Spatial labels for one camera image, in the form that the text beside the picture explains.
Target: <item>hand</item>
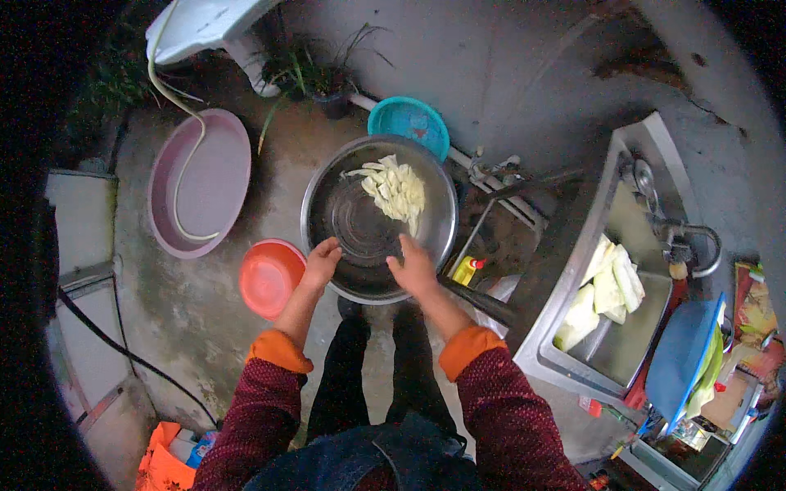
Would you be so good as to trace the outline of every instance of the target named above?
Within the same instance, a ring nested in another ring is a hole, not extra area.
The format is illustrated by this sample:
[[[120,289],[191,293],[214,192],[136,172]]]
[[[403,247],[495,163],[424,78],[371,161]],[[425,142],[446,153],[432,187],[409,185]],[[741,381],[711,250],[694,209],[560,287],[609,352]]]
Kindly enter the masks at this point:
[[[339,240],[330,237],[319,243],[311,251],[306,260],[306,272],[300,280],[300,286],[312,291],[324,291],[325,285],[336,272],[336,264],[341,259]]]
[[[397,258],[387,257],[387,267],[391,269],[396,283],[418,300],[432,291],[439,291],[434,263],[425,249],[406,234],[399,234],[399,240],[404,266]]]

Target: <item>blue plastic basin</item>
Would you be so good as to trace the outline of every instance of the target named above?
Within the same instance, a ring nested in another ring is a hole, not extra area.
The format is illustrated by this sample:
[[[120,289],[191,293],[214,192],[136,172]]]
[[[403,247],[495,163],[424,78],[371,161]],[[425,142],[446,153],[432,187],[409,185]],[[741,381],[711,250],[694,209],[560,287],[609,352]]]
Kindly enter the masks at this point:
[[[440,162],[447,158],[450,136],[439,113],[412,97],[389,97],[369,114],[369,135],[397,134],[420,143]]]
[[[686,302],[669,318],[647,374],[647,399],[669,422],[667,434],[682,418],[699,368],[708,353],[715,324],[723,322],[726,296],[717,301]]]

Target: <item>orange plastic basin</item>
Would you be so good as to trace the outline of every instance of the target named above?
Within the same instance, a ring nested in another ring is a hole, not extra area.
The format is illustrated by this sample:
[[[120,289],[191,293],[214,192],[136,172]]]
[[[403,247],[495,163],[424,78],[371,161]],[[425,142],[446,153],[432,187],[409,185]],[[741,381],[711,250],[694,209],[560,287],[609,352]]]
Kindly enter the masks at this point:
[[[306,258],[286,240],[266,239],[254,244],[241,264],[241,295],[249,309],[275,321],[300,283]]]

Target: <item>orange sleeve cuff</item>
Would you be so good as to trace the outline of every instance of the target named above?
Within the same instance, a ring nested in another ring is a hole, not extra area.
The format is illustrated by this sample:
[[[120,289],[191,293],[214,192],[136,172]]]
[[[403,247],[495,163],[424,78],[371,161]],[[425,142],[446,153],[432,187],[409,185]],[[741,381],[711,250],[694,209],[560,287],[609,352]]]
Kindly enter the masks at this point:
[[[508,345],[490,329],[473,325],[450,338],[439,355],[439,366],[447,379],[455,382],[475,358],[494,348],[508,349]]]
[[[294,373],[309,373],[314,370],[311,360],[281,331],[269,329],[257,337],[248,351],[246,363],[252,358],[269,361]]]

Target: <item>maroon sweater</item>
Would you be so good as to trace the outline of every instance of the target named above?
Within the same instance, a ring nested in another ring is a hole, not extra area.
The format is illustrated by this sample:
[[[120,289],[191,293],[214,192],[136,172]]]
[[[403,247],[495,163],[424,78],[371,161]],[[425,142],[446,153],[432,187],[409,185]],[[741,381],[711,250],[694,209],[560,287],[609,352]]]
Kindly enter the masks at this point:
[[[196,470],[193,490],[242,489],[287,451],[300,422],[306,376],[269,361],[246,364],[213,449]],[[549,405],[530,387],[505,348],[480,354],[456,378],[464,422],[477,440],[477,470],[492,489],[586,489],[562,450]],[[388,465],[356,488],[396,489]]]

